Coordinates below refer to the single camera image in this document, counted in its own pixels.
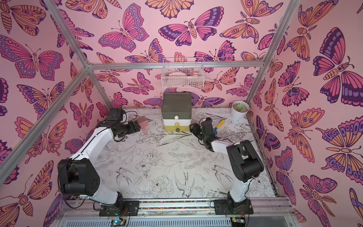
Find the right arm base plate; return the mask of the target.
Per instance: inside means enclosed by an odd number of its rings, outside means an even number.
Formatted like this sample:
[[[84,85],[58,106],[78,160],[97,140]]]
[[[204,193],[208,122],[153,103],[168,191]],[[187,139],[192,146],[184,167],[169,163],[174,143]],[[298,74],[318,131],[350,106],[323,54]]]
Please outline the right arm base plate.
[[[254,213],[251,201],[234,202],[232,199],[214,200],[216,215],[251,215]]]

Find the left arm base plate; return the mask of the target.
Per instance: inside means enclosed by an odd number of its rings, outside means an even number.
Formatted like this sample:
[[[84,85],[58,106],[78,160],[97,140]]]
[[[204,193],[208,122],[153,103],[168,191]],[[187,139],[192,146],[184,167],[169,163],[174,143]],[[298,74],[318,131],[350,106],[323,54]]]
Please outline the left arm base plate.
[[[99,212],[100,217],[114,216],[137,216],[139,212],[140,201],[122,201],[116,205],[102,205]]]

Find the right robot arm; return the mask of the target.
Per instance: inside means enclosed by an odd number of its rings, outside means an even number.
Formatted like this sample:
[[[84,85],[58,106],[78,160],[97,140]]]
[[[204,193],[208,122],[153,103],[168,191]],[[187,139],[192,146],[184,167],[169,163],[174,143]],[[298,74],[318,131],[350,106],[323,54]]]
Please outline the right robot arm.
[[[260,156],[249,140],[235,143],[221,139],[214,133],[210,120],[191,124],[190,132],[211,152],[228,155],[235,180],[225,200],[214,201],[215,213],[253,214],[251,200],[247,197],[250,184],[264,171]]]

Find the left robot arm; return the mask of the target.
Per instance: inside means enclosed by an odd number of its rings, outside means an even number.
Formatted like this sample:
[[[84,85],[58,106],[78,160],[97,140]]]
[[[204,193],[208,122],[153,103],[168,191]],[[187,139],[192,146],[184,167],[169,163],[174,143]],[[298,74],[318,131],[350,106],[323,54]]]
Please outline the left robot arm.
[[[111,109],[107,118],[99,122],[91,137],[69,159],[58,165],[58,188],[62,195],[80,196],[103,206],[123,207],[123,196],[101,183],[94,167],[97,157],[110,142],[123,142],[127,135],[141,131],[137,119],[128,120],[121,108]]]

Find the three-tier drawer cabinet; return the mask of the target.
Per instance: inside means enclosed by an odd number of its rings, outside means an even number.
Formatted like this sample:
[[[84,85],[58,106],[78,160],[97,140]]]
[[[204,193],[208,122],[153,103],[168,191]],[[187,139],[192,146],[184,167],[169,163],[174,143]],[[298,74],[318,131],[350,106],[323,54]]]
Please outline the three-tier drawer cabinet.
[[[165,131],[190,131],[192,123],[191,93],[165,93],[162,118]]]

